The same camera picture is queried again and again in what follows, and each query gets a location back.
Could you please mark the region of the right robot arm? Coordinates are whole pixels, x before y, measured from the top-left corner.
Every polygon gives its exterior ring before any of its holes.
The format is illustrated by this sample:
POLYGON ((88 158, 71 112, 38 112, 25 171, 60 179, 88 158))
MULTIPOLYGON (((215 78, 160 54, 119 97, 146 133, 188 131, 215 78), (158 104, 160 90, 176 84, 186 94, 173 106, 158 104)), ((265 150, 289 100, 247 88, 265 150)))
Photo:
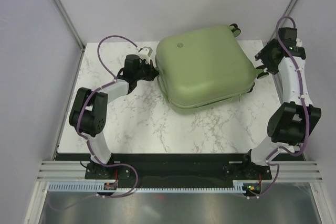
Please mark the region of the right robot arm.
POLYGON ((267 137, 244 156, 240 172, 245 178, 263 177, 280 152, 301 155, 321 118, 321 109, 313 105, 307 89, 305 49, 297 46, 296 39, 296 28, 279 28, 276 38, 255 55, 263 74, 280 75, 283 99, 269 119, 267 137))

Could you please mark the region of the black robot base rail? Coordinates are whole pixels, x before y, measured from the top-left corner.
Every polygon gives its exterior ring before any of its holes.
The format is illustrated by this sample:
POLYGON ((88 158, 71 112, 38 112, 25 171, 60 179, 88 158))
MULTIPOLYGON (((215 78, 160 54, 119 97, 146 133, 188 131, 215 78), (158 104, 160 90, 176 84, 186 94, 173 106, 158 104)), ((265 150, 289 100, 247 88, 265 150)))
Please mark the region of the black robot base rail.
POLYGON ((119 188, 232 188, 235 180, 270 180, 269 166, 257 166, 247 154, 113 154, 104 167, 93 161, 85 179, 117 179, 119 188))

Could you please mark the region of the green suitcase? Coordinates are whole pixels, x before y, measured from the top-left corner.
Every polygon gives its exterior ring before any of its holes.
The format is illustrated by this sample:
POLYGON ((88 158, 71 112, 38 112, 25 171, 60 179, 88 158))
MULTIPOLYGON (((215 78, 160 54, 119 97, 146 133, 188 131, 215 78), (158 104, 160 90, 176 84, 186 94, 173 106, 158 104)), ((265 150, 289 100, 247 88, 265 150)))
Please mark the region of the green suitcase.
POLYGON ((156 48, 155 65, 164 100, 181 114, 252 92, 258 75, 229 25, 162 39, 156 48))

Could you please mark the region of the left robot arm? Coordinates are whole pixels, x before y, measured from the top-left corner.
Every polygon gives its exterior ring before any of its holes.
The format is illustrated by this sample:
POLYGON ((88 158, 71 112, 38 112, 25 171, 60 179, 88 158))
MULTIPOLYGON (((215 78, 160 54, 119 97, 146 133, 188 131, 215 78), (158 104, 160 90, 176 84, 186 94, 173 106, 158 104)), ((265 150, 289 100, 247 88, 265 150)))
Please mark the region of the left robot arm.
POLYGON ((85 179, 111 179, 116 171, 103 133, 108 104, 130 94, 137 87, 138 81, 153 81, 158 75, 150 58, 127 55, 124 67, 111 82, 95 90, 78 89, 70 111, 69 124, 86 140, 90 152, 85 179))

